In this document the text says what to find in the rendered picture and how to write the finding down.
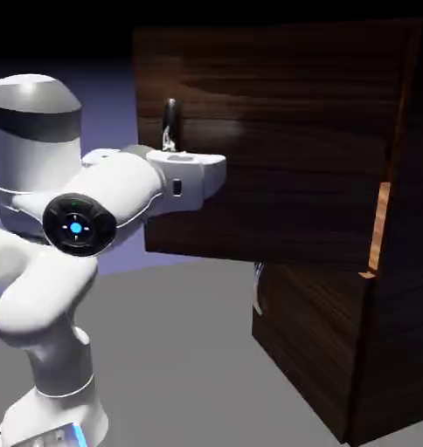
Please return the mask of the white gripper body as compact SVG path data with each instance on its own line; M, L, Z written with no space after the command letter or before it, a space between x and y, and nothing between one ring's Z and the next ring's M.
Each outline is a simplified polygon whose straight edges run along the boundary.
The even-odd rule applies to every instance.
M223 155L203 155L204 194L203 201L213 197L225 184L226 158Z

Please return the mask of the dark wood cabinet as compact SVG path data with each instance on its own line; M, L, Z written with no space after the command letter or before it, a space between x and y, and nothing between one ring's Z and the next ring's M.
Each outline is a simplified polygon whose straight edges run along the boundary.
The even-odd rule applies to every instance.
M423 17L377 200L349 440L358 447L423 420ZM348 271L334 265L304 265Z

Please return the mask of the dark wood cabinet door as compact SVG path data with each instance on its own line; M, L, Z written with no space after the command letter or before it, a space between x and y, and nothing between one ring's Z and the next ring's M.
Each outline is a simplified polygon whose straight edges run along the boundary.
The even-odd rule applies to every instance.
M156 218L149 251L368 268L416 19L261 27L139 27L138 136L157 147L163 104L183 147L227 159L203 209Z
M372 272L263 263L252 335L340 443L349 440Z

